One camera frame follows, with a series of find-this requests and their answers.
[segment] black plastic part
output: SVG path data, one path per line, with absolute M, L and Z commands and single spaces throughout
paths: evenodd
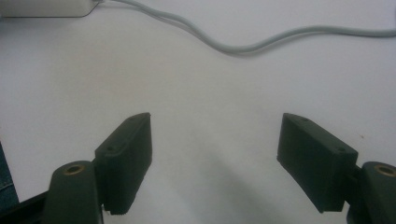
M 343 183 L 353 175 L 358 152 L 315 122 L 284 114 L 277 159 L 319 210 L 341 211 Z
M 95 150 L 101 200 L 112 215 L 128 212 L 151 165 L 150 114 L 125 120 Z
M 74 161 L 53 173 L 42 223 L 103 223 L 95 171 L 90 161 Z
M 15 205 L 0 215 L 1 224 L 38 224 L 41 221 L 47 192 Z
M 361 191 L 373 224 L 396 223 L 396 168 L 381 162 L 361 167 Z

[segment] tabletop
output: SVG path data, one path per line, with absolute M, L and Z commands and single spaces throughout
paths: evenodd
M 222 43 L 295 27 L 395 26 L 393 0 L 146 0 Z M 396 38 L 300 35 L 247 55 L 105 2 L 83 18 L 0 20 L 0 139 L 20 200 L 151 114 L 153 162 L 128 214 L 106 223 L 346 223 L 320 214 L 276 161 L 283 113 L 366 161 L 396 164 Z

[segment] white power adapter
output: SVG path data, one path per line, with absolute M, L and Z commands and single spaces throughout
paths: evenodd
M 2 17 L 83 17 L 98 2 L 92 0 L 0 0 Z

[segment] blue fabric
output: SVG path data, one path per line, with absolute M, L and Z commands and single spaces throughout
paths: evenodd
M 11 173 L 8 170 L 6 157 L 0 143 L 0 213 L 18 203 L 17 191 L 12 182 Z

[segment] cable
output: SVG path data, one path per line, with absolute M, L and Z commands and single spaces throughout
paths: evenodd
M 354 36 L 363 36 L 363 37 L 395 37 L 396 36 L 396 29 L 364 30 L 364 29 L 348 28 L 342 26 L 314 25 L 314 26 L 305 26 L 305 27 L 288 30 L 280 34 L 273 35 L 255 44 L 245 45 L 245 46 L 230 46 L 230 45 L 222 44 L 219 41 L 213 39 L 212 37 L 207 35 L 203 30 L 201 30 L 198 26 L 196 26 L 194 23 L 181 16 L 169 12 L 160 11 L 151 7 L 147 7 L 141 3 L 136 2 L 135 0 L 111 0 L 111 1 L 121 2 L 137 7 L 154 17 L 180 22 L 186 25 L 188 28 L 190 28 L 190 30 L 198 37 L 200 37 L 207 45 L 219 51 L 223 51 L 231 54 L 253 52 L 258 49 L 263 49 L 268 45 L 275 43 L 276 41 L 294 35 L 302 35 L 308 33 L 327 33 L 327 34 L 354 35 Z

